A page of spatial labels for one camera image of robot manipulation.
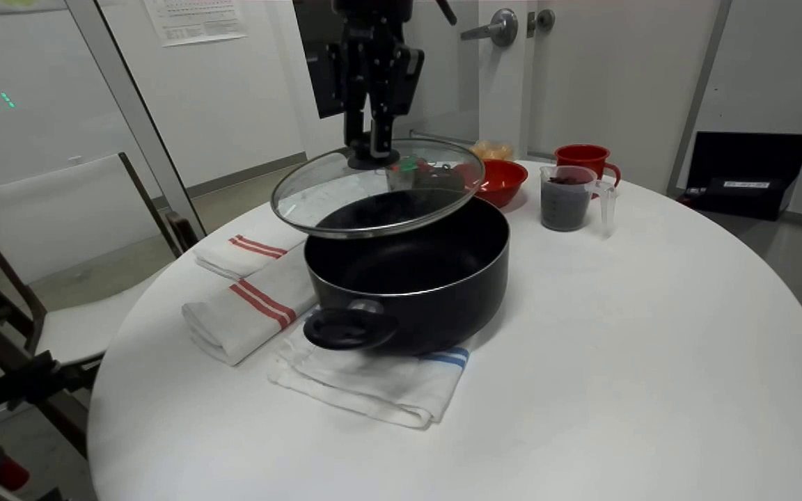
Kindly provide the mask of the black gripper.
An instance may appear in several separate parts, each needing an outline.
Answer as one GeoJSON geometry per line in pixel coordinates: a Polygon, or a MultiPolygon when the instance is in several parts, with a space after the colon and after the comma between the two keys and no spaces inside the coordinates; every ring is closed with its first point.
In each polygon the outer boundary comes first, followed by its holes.
{"type": "Polygon", "coordinates": [[[413,106],[423,53],[404,45],[413,0],[332,0],[343,18],[336,42],[308,53],[308,77],[320,117],[345,112],[345,144],[375,159],[392,153],[392,121],[413,106]],[[364,131],[361,100],[372,112],[372,144],[364,131]]]}

